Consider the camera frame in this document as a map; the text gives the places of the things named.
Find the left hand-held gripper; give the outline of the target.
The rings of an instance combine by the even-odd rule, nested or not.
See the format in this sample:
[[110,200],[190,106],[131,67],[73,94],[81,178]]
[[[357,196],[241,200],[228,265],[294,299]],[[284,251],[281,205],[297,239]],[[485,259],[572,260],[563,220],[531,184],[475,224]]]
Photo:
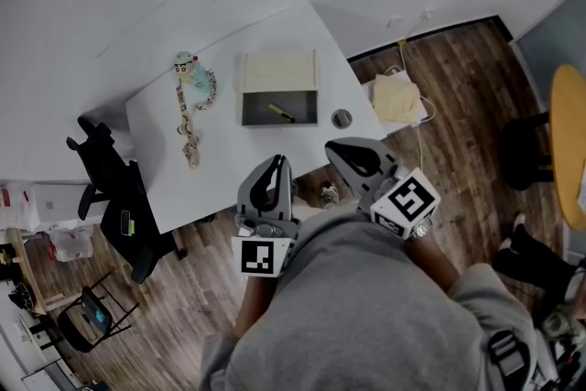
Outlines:
[[[275,194],[270,196],[274,174]],[[291,189],[291,168],[282,155],[263,161],[239,187],[234,217],[238,231],[231,240],[239,273],[280,277],[287,268],[301,226],[292,212]]]

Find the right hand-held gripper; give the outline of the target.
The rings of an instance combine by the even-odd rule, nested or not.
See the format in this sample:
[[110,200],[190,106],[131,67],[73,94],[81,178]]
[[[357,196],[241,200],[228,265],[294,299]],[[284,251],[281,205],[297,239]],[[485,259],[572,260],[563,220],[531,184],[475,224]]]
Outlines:
[[326,156],[361,199],[357,211],[401,240],[423,237],[441,198],[420,168],[397,165],[379,140],[342,137],[328,141]]

